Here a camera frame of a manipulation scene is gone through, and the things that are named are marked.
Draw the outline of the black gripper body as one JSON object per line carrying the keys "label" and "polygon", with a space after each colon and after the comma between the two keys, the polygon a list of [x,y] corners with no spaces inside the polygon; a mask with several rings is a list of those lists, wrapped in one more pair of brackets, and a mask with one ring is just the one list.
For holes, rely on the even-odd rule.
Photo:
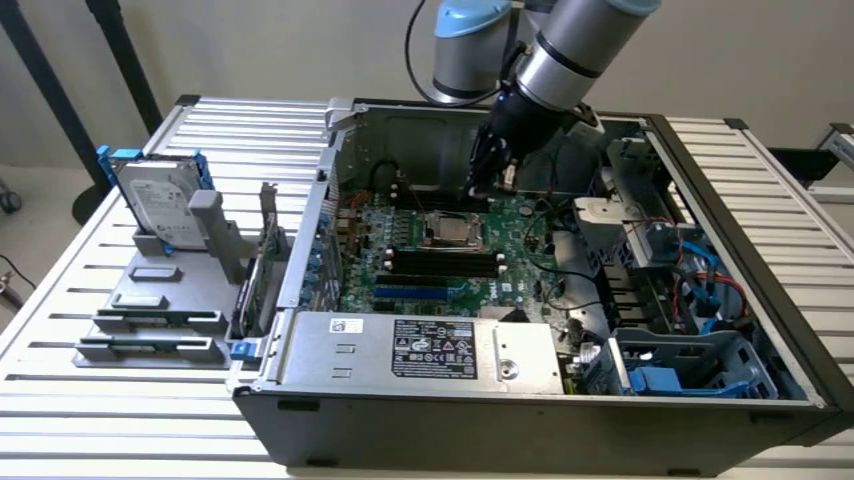
{"label": "black gripper body", "polygon": [[542,107],[520,91],[500,93],[478,129],[464,195],[487,198],[514,193],[527,156],[546,146],[559,130],[574,125],[572,113]]}

